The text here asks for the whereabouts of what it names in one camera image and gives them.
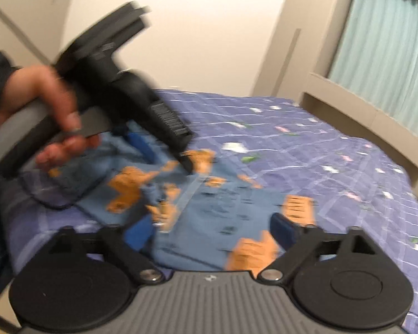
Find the person's left hand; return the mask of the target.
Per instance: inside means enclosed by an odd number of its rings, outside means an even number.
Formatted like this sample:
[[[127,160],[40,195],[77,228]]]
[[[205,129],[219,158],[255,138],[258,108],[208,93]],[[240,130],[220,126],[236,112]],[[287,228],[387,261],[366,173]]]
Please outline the person's left hand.
[[[0,98],[0,126],[33,100],[41,100],[49,108],[56,123],[66,132],[66,138],[44,148],[36,157],[43,170],[63,165],[85,150],[97,147],[98,135],[78,134],[81,120],[74,94],[62,82],[55,70],[46,66],[25,67],[14,71],[6,80]]]

